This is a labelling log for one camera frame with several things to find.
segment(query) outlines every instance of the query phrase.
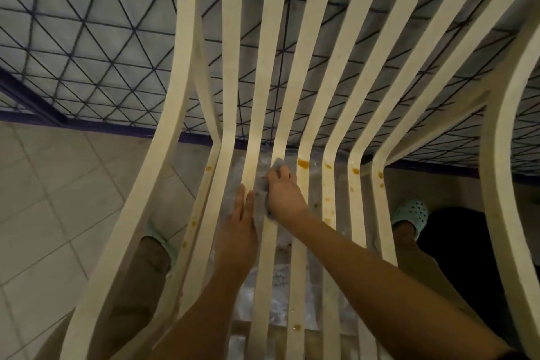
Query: finger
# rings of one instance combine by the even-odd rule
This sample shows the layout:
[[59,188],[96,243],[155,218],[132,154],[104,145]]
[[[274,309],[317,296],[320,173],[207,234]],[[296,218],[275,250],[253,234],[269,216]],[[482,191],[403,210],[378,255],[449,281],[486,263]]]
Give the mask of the finger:
[[280,173],[280,178],[289,179],[289,166],[287,166],[287,164],[283,164],[282,166],[280,166],[279,173]]
[[252,224],[253,223],[253,209],[255,205],[255,194],[253,190],[247,193],[246,205],[244,206],[244,213],[242,214],[242,221]]
[[266,173],[266,179],[268,180],[268,184],[271,184],[279,179],[278,172],[276,170],[271,169]]
[[240,184],[240,186],[237,189],[236,197],[234,197],[234,205],[233,205],[233,214],[232,218],[233,220],[240,220],[242,218],[242,209],[244,207],[244,192],[246,190],[246,187],[244,184]]

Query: hand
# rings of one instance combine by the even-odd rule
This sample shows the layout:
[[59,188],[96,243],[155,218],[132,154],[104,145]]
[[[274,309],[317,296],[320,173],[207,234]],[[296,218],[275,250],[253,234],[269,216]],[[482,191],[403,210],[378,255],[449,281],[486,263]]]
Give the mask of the hand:
[[220,230],[215,245],[215,271],[226,272],[240,282],[246,279],[257,260],[259,241],[253,223],[253,191],[249,191],[244,205],[246,188],[240,184],[234,198],[233,213]]
[[284,227],[309,214],[302,192],[296,185],[296,175],[289,173],[287,164],[266,173],[268,180],[268,208]]

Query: forearm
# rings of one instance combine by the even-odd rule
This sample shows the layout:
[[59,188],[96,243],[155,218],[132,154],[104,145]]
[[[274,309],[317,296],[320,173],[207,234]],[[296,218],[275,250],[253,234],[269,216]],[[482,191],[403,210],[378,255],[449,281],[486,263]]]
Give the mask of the forearm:
[[285,226],[318,257],[396,360],[493,360],[509,350],[444,298],[312,215],[292,219]]
[[149,360],[224,358],[242,281],[233,273],[217,270],[199,299],[156,346]]

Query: cream-colored chair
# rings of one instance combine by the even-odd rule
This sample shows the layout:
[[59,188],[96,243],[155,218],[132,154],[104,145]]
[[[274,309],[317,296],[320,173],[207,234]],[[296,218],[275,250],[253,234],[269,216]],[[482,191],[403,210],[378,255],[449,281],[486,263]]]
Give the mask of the cream-colored chair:
[[[183,247],[173,275],[167,282],[152,322],[113,358],[141,358],[167,328],[197,299],[211,253],[221,199],[233,155],[237,122],[237,93],[240,60],[242,0],[222,0],[223,26],[223,124],[213,107],[210,77],[204,52],[198,0],[178,0],[177,31],[171,81],[165,107],[152,145],[138,178],[120,214],[89,285],[77,305],[65,339],[62,360],[92,359],[91,343],[107,317],[134,250],[143,234],[152,208],[152,198],[168,157],[178,141],[186,111],[188,86],[194,84],[213,140],[206,171],[193,206]],[[271,83],[274,56],[285,0],[264,0],[259,54],[254,86],[249,141],[242,182],[253,187]],[[308,196],[309,161],[315,138],[334,91],[354,47],[373,0],[350,0],[341,30],[329,59],[316,100],[303,132],[298,152],[298,184]],[[353,122],[366,95],[402,33],[419,0],[396,0],[350,97],[337,120],[323,155],[322,214],[335,228],[334,163],[338,146]],[[366,246],[360,176],[369,174],[375,201],[382,257],[396,264],[390,213],[384,187],[384,167],[437,137],[467,115],[487,104],[481,138],[480,171],[485,209],[510,308],[528,355],[540,359],[540,289],[517,215],[510,172],[510,141],[517,105],[528,76],[540,56],[540,12],[536,9],[522,28],[505,60],[474,89],[455,97],[453,105],[430,119],[423,128],[408,133],[448,80],[496,24],[514,0],[486,0],[461,38],[456,40],[434,76],[368,165],[360,166],[362,155],[405,93],[417,72],[435,49],[467,0],[442,0],[414,49],[397,73],[384,99],[356,140],[348,160],[349,206],[352,239]],[[328,0],[307,0],[294,61],[281,109],[272,160],[282,158],[315,41]],[[342,347],[359,347],[362,359],[388,357],[374,336],[358,319],[358,336],[340,334],[338,288],[323,273],[322,332],[306,331],[306,248],[294,240],[291,258],[291,287],[287,328],[268,325],[272,298],[272,275],[276,247],[276,224],[264,220],[252,322],[235,322],[233,334],[248,335],[247,360],[264,357],[268,335],[285,341],[285,357],[301,360],[306,342],[311,342],[325,360],[341,357]]]

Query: yellow spot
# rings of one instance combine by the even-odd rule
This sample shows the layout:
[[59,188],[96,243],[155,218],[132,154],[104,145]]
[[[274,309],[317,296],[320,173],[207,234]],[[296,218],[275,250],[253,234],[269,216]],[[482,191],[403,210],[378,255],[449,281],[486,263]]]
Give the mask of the yellow spot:
[[298,160],[298,166],[302,167],[304,169],[308,169],[309,168],[309,161],[304,161],[303,159],[299,159]]

